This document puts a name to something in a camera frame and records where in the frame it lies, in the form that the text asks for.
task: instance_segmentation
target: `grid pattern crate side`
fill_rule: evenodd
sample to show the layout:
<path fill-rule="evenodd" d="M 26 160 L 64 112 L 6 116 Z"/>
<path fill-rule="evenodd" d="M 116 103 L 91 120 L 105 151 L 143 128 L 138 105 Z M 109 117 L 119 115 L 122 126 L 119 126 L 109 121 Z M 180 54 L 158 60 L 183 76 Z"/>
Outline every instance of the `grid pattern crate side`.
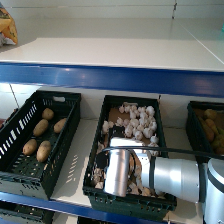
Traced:
<path fill-rule="evenodd" d="M 118 214 L 125 214 L 138 218 L 152 219 L 162 221 L 169 210 L 174 210 L 176 207 L 176 197 L 166 194 L 166 199 L 158 200 L 152 197 L 144 197 L 138 195 L 126 195 L 126 197 L 117 197 L 105 193 L 102 189 L 95 189 L 91 187 L 91 175 L 94 167 L 94 160 L 98 148 L 98 141 L 102 137 L 101 129 L 104 120 L 108 120 L 109 112 L 112 107 L 118 107 L 123 104 L 138 103 L 138 106 L 153 106 L 155 108 L 155 118 L 157 121 L 157 134 L 160 138 L 159 144 L 166 147 L 165 137 L 162 129 L 162 122 L 159 111 L 159 104 L 156 99 L 136 98 L 136 97 L 120 97 L 106 95 L 102 105 L 98 126 L 92 145 L 91 153 L 89 155 L 89 162 L 86 168 L 83 180 L 83 193 L 90 199 L 91 205 L 94 209 L 114 212 Z M 163 153 L 163 157 L 168 157 L 168 153 Z"/>
<path fill-rule="evenodd" d="M 1 191 L 43 199 L 50 197 L 80 120 L 80 101 L 81 94 L 50 91 L 36 91 L 26 100 L 0 131 L 0 147 L 4 147 L 5 142 L 9 145 L 7 154 L 0 148 Z M 42 119 L 42 111 L 46 107 L 52 109 L 55 116 L 49 121 L 43 136 L 35 138 L 33 129 Z M 60 134 L 55 134 L 54 124 L 64 117 L 67 117 L 66 124 Z M 30 138 L 35 138 L 38 145 L 43 140 L 50 141 L 52 150 L 45 163 L 38 163 L 35 153 L 31 156 L 23 155 L 22 147 Z M 57 153 L 61 151 L 63 156 L 56 159 Z M 51 178 L 50 185 L 44 184 L 48 178 Z"/>
<path fill-rule="evenodd" d="M 50 224 L 52 223 L 54 212 L 18 205 L 10 202 L 0 202 L 0 216 L 7 220 L 21 224 Z"/>

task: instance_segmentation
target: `upper shelf surface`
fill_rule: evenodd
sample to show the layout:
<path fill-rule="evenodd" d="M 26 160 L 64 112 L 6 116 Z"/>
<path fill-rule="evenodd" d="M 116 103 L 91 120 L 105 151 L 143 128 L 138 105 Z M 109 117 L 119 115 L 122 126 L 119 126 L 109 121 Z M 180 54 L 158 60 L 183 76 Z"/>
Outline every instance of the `upper shelf surface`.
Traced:
<path fill-rule="evenodd" d="M 19 44 L 2 47 L 0 61 L 224 71 L 222 23 L 222 19 L 210 19 L 209 26 L 203 19 L 198 23 L 195 19 L 17 19 Z M 202 34 L 203 44 L 197 40 Z"/>

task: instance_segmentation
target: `crate handle hole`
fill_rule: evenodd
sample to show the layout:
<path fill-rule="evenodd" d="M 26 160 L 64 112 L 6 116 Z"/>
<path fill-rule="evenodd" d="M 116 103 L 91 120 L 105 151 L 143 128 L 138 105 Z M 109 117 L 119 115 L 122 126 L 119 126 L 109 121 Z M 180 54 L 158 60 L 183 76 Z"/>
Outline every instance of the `crate handle hole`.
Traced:
<path fill-rule="evenodd" d="M 24 126 L 23 126 L 23 123 L 22 123 L 21 120 L 19 120 L 19 124 L 20 124 L 21 129 L 23 130 L 23 129 L 24 129 Z"/>
<path fill-rule="evenodd" d="M 16 128 L 16 131 L 18 132 L 18 134 L 20 134 L 20 131 L 19 131 L 19 129 L 18 129 L 18 128 Z"/>
<path fill-rule="evenodd" d="M 16 140 L 16 135 L 15 135 L 15 133 L 14 133 L 14 131 L 13 130 L 11 130 L 11 135 L 12 135 L 12 138 L 14 139 L 14 140 Z"/>
<path fill-rule="evenodd" d="M 4 153 L 4 151 L 2 150 L 2 148 L 0 147 L 0 151 L 1 151 L 1 153 L 2 153 L 2 155 L 4 155 L 5 153 Z"/>
<path fill-rule="evenodd" d="M 54 101 L 58 101 L 58 102 L 65 102 L 65 98 L 64 97 L 56 97 L 56 96 L 53 96 L 53 100 Z"/>

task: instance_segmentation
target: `black plastic crate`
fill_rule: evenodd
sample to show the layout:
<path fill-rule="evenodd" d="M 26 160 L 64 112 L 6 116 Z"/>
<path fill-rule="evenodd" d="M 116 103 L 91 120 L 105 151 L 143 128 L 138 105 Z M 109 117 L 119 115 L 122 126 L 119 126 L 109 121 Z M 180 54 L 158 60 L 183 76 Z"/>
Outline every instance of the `black plastic crate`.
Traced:
<path fill-rule="evenodd" d="M 197 114 L 195 110 L 205 111 L 207 109 L 213 109 L 216 111 L 223 111 L 224 104 L 190 101 L 187 109 L 188 109 L 188 118 L 187 118 L 187 124 L 186 124 L 186 132 L 187 132 L 187 136 L 188 136 L 192 149 L 194 151 L 214 153 L 209 141 L 207 140 L 205 136 L 205 133 L 201 127 L 201 124 L 197 118 Z M 207 163 L 209 159 L 206 157 L 196 156 L 196 160 L 198 163 Z"/>
<path fill-rule="evenodd" d="M 157 122 L 156 134 L 157 136 L 159 136 L 158 145 L 160 147 L 166 147 L 159 105 L 156 99 L 105 96 L 98 122 L 98 127 L 89 156 L 88 166 L 84 176 L 83 192 L 89 197 L 93 209 L 143 219 L 162 221 L 168 211 L 172 211 L 176 208 L 176 197 L 174 197 L 173 195 L 165 194 L 165 199 L 131 194 L 126 195 L 126 197 L 117 197 L 105 193 L 103 189 L 95 189 L 94 187 L 91 187 L 91 176 L 93 173 L 94 161 L 98 148 L 98 141 L 100 141 L 100 139 L 102 138 L 102 125 L 104 123 L 104 120 L 108 120 L 110 109 L 121 106 L 124 102 L 138 103 L 139 107 L 154 107 L 154 117 Z M 168 158 L 168 153 L 163 152 L 161 156 Z"/>
<path fill-rule="evenodd" d="M 104 222 L 100 220 L 90 219 L 90 218 L 84 218 L 79 216 L 77 224 L 114 224 L 112 222 Z"/>
<path fill-rule="evenodd" d="M 51 224 L 54 212 L 0 201 L 0 217 L 21 224 Z"/>
<path fill-rule="evenodd" d="M 36 91 L 26 100 L 0 131 L 0 191 L 49 199 L 80 121 L 80 101 L 81 94 L 51 91 Z M 34 137 L 33 129 L 45 108 L 54 111 L 54 118 L 42 136 Z M 65 117 L 60 134 L 54 133 L 54 124 Z M 31 138 L 38 146 L 50 141 L 51 153 L 44 163 L 37 161 L 36 152 L 31 156 L 22 153 Z"/>

